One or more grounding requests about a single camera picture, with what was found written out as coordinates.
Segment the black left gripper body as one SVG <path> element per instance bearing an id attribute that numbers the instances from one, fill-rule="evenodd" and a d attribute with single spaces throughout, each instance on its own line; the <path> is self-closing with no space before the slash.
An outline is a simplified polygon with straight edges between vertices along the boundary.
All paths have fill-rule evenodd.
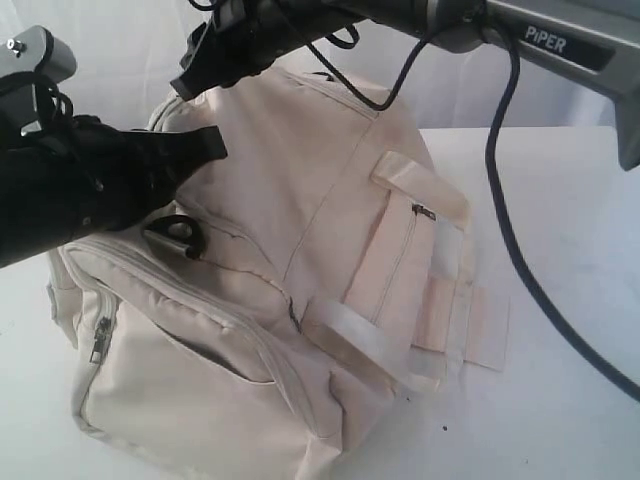
<path id="1" fill-rule="evenodd" d="M 144 135 L 74 114 L 43 74 L 2 77 L 2 266 L 127 228 L 148 213 Z"/>

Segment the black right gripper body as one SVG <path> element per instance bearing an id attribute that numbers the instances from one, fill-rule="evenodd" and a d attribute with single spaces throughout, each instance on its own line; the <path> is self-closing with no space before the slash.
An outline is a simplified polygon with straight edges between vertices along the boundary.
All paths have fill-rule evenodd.
<path id="1" fill-rule="evenodd" d="M 360 18 L 328 1 L 213 1 L 210 18 L 189 36 L 189 63 L 270 65 L 325 39 L 350 50 Z"/>

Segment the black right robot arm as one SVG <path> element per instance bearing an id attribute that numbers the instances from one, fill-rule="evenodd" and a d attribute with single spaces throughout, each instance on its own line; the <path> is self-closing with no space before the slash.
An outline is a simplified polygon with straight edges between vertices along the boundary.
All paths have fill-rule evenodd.
<path id="1" fill-rule="evenodd" d="M 639 165 L 636 1 L 212 1 L 171 85 L 185 101 L 266 70 L 280 57 L 364 20 L 451 53 L 483 43 L 609 98 L 621 168 Z"/>

